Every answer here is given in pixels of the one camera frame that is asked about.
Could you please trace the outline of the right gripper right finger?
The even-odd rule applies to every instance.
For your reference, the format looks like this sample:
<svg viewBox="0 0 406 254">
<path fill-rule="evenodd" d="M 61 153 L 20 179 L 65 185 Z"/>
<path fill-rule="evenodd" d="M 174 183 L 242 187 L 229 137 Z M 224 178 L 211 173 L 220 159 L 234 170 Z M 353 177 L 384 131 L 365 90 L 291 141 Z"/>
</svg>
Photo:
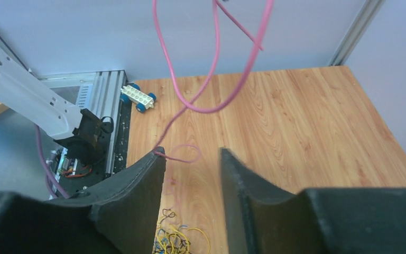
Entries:
<svg viewBox="0 0 406 254">
<path fill-rule="evenodd" d="M 219 159 L 230 253 L 406 253 L 406 188 L 293 194 L 226 148 Z"/>
</svg>

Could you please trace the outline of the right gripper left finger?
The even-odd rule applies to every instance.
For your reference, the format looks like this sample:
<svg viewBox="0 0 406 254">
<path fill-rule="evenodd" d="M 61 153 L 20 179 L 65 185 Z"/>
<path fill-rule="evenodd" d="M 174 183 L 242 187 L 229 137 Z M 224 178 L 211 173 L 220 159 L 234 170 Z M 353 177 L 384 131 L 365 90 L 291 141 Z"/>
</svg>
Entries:
<svg viewBox="0 0 406 254">
<path fill-rule="evenodd" d="M 165 168 L 149 152 L 70 198 L 0 192 L 0 253 L 151 253 Z"/>
</svg>

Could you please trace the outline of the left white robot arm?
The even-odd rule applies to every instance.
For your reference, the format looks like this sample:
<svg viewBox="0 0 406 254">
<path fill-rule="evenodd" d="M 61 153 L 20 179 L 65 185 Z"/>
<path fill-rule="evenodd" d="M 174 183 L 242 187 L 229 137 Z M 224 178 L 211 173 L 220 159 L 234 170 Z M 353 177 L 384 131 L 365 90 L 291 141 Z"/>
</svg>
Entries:
<svg viewBox="0 0 406 254">
<path fill-rule="evenodd" d="M 111 131 L 103 120 L 47 88 L 1 47 L 0 102 L 43 129 L 69 158 L 90 165 L 106 157 Z"/>
</svg>

